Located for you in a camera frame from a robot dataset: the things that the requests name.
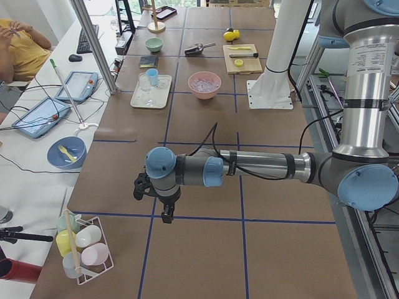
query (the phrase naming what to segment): blue plastic container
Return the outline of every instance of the blue plastic container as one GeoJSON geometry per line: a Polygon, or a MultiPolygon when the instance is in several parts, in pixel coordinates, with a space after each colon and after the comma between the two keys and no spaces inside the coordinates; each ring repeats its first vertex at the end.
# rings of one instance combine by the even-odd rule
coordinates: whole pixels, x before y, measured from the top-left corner
{"type": "Polygon", "coordinates": [[[59,169],[69,170],[82,167],[86,154],[87,150],[84,141],[79,137],[69,136],[56,141],[49,148],[49,151],[47,152],[47,160],[51,165],[59,169]],[[58,149],[59,145],[63,145],[76,161],[72,162],[66,154],[62,153],[58,149]]]}

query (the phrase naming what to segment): black keyboard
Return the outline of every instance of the black keyboard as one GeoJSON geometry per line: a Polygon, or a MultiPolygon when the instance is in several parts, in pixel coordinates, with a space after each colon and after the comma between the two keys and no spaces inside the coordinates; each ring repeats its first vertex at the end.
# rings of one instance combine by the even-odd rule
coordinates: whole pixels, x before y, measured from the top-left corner
{"type": "MultiPolygon", "coordinates": [[[[93,29],[95,31],[95,34],[98,36],[99,35],[99,25],[93,25],[93,29]]],[[[87,36],[85,35],[85,32],[83,31],[83,29],[81,29],[80,34],[79,34],[79,43],[77,45],[76,54],[85,54],[85,53],[91,53],[91,52],[93,52],[93,51],[90,48],[89,40],[87,39],[87,36]]]]}

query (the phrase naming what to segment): computer mouse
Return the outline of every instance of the computer mouse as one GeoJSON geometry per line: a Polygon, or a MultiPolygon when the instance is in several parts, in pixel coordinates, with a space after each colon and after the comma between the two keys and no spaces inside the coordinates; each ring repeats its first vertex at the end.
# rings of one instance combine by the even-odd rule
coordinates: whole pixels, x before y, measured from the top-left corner
{"type": "Polygon", "coordinates": [[[77,54],[70,54],[68,60],[71,62],[82,61],[83,57],[77,54]]]}

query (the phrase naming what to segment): pink bowl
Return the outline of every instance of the pink bowl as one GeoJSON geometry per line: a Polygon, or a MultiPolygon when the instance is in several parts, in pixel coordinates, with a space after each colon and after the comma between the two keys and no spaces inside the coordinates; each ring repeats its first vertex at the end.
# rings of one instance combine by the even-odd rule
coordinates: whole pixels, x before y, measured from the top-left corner
{"type": "Polygon", "coordinates": [[[198,72],[188,79],[193,95],[202,100],[213,98],[222,85],[220,77],[212,72],[198,72]]]}

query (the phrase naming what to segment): cutting board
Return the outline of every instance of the cutting board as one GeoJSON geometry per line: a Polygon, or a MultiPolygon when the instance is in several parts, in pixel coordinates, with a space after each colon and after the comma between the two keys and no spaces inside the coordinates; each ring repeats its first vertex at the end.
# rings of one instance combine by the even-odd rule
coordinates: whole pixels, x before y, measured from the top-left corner
{"type": "Polygon", "coordinates": [[[230,58],[229,54],[248,54],[256,53],[257,50],[254,44],[241,44],[241,45],[223,45],[224,60],[226,61],[227,74],[252,74],[263,72],[261,61],[258,58],[240,58],[243,60],[244,65],[237,67],[234,61],[237,58],[230,58]],[[251,50],[231,50],[230,47],[251,47],[251,50]]]}

